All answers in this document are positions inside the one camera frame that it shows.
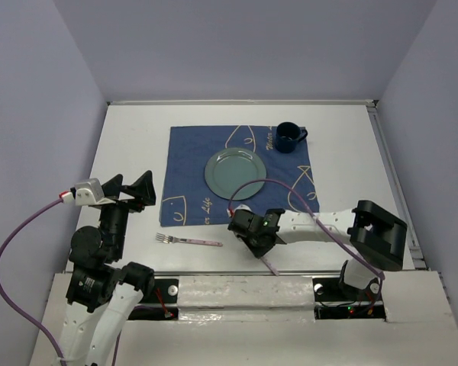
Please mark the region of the pink handled spoon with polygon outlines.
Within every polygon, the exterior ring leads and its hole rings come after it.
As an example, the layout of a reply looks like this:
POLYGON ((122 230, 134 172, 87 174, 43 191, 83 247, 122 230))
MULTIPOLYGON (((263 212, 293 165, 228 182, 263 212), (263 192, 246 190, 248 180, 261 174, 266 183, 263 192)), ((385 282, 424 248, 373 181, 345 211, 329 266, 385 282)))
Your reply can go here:
POLYGON ((273 275, 279 276, 279 271, 269 262, 267 258, 262 257, 260 261, 270 270, 273 275))

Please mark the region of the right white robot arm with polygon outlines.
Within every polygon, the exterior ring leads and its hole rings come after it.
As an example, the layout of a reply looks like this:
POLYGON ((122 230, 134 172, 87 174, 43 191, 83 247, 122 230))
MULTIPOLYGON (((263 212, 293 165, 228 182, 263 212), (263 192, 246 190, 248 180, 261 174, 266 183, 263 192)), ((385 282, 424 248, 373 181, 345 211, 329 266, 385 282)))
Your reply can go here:
POLYGON ((260 216, 237 208, 228 224, 255 258, 264 257, 277 245, 298 242, 333 242, 351 259, 336 280, 340 296, 353 299, 384 281, 386 271, 403 269, 408 226, 405 221, 372 201, 361 200, 353 209, 331 213, 268 209, 260 216))

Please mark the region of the pink handled fork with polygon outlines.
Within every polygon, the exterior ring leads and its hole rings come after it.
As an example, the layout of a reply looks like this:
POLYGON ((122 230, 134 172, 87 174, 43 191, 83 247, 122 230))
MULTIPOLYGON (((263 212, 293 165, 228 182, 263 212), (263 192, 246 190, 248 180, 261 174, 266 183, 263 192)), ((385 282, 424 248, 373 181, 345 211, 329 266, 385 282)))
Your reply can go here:
POLYGON ((179 238, 175 236, 165 235, 162 233, 156 233, 155 239, 159 242, 164 242, 164 243, 185 243, 185 244, 191 244, 191 245, 214 246, 214 247, 223 246, 221 242, 214 242, 214 241, 200 240, 200 239, 179 238))

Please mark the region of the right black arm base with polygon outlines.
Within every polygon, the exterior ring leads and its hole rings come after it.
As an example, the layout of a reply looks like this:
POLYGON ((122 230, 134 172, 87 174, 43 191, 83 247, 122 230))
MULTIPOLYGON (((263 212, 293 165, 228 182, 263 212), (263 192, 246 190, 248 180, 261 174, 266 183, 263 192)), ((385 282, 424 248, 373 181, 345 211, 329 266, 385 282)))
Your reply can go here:
POLYGON ((364 290, 348 286, 338 277, 314 278, 313 286, 317 320, 386 319, 377 279, 364 290))

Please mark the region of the dark blue mug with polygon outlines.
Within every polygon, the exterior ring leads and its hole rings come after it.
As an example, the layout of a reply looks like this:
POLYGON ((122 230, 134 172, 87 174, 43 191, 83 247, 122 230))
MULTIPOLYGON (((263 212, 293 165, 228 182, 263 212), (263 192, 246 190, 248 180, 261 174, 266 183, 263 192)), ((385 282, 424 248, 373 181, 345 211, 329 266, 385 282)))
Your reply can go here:
POLYGON ((308 131, 293 122, 282 122, 276 128, 274 146, 280 153, 292 153, 306 139, 308 131))

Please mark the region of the teal ceramic plate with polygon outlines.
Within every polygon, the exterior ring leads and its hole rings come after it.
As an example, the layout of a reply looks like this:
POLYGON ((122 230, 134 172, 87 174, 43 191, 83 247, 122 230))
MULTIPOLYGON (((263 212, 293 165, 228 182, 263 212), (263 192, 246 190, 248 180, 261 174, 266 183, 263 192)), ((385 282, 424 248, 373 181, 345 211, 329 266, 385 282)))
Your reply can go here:
POLYGON ((205 182, 218 197, 230 199, 249 181, 266 178, 263 160, 252 151, 231 147, 215 153, 205 166, 205 182))

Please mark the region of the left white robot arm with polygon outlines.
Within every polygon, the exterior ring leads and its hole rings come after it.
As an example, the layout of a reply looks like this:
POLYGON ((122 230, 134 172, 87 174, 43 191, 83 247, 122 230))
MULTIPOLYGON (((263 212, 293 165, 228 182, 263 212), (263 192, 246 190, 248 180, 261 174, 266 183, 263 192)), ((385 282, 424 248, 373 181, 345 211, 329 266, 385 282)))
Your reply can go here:
POLYGON ((123 256, 129 215, 156 203, 152 172, 131 185, 124 184, 121 174, 105 183, 90 178, 59 197, 64 203, 94 207, 100 216, 97 226, 83 226, 71 238, 73 272, 57 364, 104 365, 132 310, 153 294, 152 268, 136 262, 113 267, 123 256))

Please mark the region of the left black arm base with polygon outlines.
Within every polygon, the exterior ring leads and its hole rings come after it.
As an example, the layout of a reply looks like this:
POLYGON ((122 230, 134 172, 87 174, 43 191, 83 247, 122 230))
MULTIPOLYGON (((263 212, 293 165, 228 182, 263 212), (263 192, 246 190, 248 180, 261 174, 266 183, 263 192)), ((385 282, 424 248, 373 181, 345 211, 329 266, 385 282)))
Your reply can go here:
POLYGON ((149 295, 143 297, 132 310, 130 321, 171 321, 179 317, 178 277, 155 277, 155 285, 149 295))

